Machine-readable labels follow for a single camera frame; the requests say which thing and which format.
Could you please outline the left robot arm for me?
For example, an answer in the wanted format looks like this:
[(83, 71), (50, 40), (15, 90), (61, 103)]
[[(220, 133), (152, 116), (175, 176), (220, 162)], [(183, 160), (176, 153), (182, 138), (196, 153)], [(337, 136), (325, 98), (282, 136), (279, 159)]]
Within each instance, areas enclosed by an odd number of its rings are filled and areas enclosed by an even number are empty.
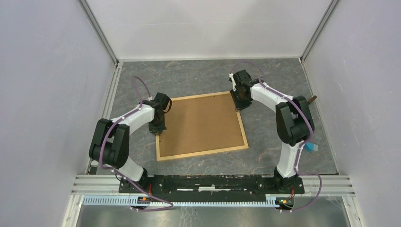
[(103, 168), (122, 173), (125, 182), (136, 192), (144, 192), (149, 185), (145, 168), (130, 157), (130, 135), (147, 124), (149, 132), (159, 135), (166, 130), (165, 114), (172, 100), (163, 93), (154, 99), (141, 101), (133, 110), (111, 120), (102, 118), (95, 127), (88, 156)]

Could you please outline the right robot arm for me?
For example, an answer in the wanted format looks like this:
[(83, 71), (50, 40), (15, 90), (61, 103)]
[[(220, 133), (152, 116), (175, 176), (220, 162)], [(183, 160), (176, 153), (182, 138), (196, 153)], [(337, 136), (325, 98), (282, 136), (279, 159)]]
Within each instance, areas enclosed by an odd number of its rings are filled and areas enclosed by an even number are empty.
[(230, 94), (237, 111), (257, 101), (276, 115), (276, 129), (282, 147), (279, 163), (274, 170), (273, 187), (277, 192), (285, 193), (296, 184), (299, 156), (314, 132), (308, 101), (303, 96), (285, 95), (261, 79), (252, 79), (245, 70), (229, 73), (228, 76), (232, 83)]

